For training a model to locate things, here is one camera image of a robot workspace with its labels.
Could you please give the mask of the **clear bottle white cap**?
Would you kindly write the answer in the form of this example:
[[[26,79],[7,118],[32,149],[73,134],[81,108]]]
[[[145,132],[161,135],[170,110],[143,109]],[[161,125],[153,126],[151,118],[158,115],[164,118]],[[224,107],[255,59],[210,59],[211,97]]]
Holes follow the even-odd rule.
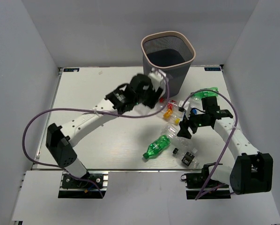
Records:
[[[157,103],[154,108],[149,108],[148,106],[139,104],[136,105],[133,109],[139,116],[146,116],[161,111],[163,109],[163,105]]]

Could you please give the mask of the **clear bottle blue label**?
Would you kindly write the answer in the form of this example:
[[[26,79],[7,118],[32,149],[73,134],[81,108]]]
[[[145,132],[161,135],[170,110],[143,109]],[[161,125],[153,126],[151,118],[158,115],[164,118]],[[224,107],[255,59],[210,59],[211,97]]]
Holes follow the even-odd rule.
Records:
[[[193,99],[193,98],[189,98],[187,101],[190,102],[190,105],[191,105],[191,108],[192,108],[191,113],[196,115],[197,113],[202,111],[202,104],[201,104],[200,99],[196,100],[196,99]]]

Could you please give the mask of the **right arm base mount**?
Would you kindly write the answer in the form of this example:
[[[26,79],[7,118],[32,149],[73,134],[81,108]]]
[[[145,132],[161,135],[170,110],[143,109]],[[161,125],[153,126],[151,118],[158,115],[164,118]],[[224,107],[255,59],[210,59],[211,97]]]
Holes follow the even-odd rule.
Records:
[[[181,176],[181,181],[186,183],[186,198],[187,200],[194,200],[198,195],[201,187],[204,184],[201,173],[185,173]],[[210,180],[205,187],[208,191],[199,200],[216,200],[216,199],[230,199],[231,193],[229,186],[222,184],[215,180]]]

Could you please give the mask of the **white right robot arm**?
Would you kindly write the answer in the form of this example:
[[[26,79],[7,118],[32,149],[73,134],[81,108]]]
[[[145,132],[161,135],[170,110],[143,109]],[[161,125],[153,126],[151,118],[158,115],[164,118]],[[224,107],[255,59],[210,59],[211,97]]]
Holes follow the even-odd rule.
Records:
[[[202,183],[198,196],[203,195],[206,187],[216,183],[229,185],[235,194],[269,192],[272,188],[273,158],[268,153],[261,153],[236,127],[235,115],[218,106],[216,97],[202,99],[203,112],[195,114],[193,108],[185,110],[179,123],[179,137],[191,139],[198,128],[211,127],[225,142],[224,149],[229,149],[233,158],[232,167],[224,166],[219,161],[205,164],[197,181]]]

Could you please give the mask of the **green sprite bottle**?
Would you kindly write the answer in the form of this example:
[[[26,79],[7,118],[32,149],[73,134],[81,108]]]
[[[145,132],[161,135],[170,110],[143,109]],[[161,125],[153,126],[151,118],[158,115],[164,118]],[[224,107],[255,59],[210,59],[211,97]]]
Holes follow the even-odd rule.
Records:
[[[148,148],[147,151],[143,154],[143,157],[145,159],[149,159],[152,157],[158,156],[164,149],[169,147],[170,145],[170,139],[166,135],[160,136],[157,140],[152,142]]]

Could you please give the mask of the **large clear crushed bottle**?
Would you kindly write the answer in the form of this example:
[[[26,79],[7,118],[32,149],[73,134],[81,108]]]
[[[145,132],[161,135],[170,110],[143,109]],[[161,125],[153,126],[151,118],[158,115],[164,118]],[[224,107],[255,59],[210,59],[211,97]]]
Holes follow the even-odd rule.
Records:
[[[177,134],[177,128],[171,124],[166,124],[161,131],[161,135],[166,135],[170,139],[170,143],[178,148],[179,151],[183,153],[190,152],[195,155],[198,150],[194,147],[192,141],[184,137],[179,137]]]

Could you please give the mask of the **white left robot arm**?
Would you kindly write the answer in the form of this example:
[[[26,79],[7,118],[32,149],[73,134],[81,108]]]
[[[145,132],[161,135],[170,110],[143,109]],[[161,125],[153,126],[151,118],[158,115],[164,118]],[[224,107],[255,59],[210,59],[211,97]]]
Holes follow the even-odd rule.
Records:
[[[156,84],[151,80],[124,83],[107,94],[90,112],[61,126],[50,124],[45,145],[57,166],[69,172],[77,186],[86,186],[89,182],[88,171],[78,159],[74,146],[95,129],[123,116],[138,104],[153,109],[165,90],[165,81]]]

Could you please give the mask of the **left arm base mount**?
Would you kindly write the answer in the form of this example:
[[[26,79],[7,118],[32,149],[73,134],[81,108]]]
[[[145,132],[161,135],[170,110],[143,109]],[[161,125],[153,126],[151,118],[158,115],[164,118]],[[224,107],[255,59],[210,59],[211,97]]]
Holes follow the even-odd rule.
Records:
[[[76,180],[66,172],[62,173],[59,186],[59,199],[102,199],[108,186],[108,171],[89,171],[87,181]]]

